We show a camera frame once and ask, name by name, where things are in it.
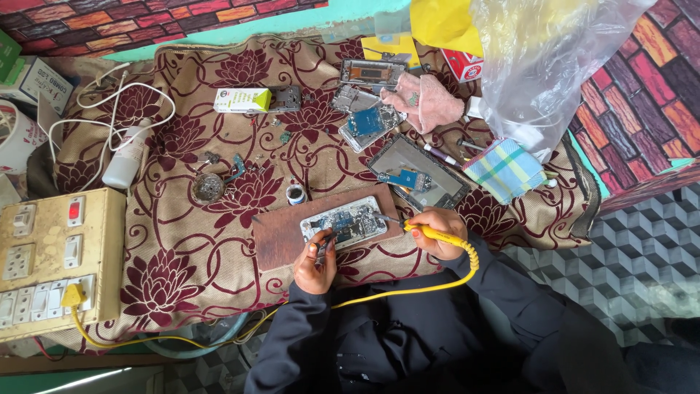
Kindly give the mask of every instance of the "checkered cloth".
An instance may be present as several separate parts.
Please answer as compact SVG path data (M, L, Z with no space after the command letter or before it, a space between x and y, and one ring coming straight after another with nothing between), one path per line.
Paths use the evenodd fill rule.
M503 205L547 179L542 164L510 138L494 141L464 163L462 171Z

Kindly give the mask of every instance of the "hand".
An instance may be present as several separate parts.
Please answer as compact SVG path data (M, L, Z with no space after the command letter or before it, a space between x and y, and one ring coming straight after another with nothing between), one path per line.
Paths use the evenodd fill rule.
M413 225L425 224L433 227L435 230L444 231L464 240L467 239L467 226L464 225L462 218L457 212L453 210L425 207L423 213L417 214L408 222ZM464 249L459 246L426 237L423 231L419 229L412 229L411 235L413 235L418 247L440 260L456 259L464 252Z
M316 267L319 251L314 243L321 242L333 229L319 231L304 246L304 251L294 261L294 281L301 290L309 294L325 294L333 283L337 267L335 265L335 238L325 247L325 261Z

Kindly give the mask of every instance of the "red brick wallpaper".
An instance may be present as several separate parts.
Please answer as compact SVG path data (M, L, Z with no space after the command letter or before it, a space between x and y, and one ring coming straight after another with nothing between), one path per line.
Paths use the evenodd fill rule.
M98 57L327 5L327 0L0 0L0 29L25 55Z
M667 192L669 159L700 157L699 43L698 1L658 0L583 84L570 129L613 195L604 206Z

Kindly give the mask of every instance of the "red box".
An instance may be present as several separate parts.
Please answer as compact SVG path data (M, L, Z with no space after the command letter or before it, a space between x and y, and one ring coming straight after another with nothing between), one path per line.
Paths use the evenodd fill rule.
M457 78L457 81L469 82L481 78L482 67L484 59L482 57L476 57L466 52L459 52L458 50L451 49L440 49L449 69Z

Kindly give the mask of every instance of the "white bottle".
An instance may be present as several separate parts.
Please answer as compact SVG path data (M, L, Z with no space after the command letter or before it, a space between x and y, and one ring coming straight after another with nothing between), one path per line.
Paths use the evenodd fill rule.
M126 189L131 186L136 176L136 171L141 165L141 157L144 154L144 142L148 133L141 133L134 138L139 130L151 125L150 119L142 120L138 126L132 126L124 134L124 140L120 144L126 144L123 148L117 150L112 157L112 161L107 167L107 171L102 175L102 182L107 186L112 186L115 189Z

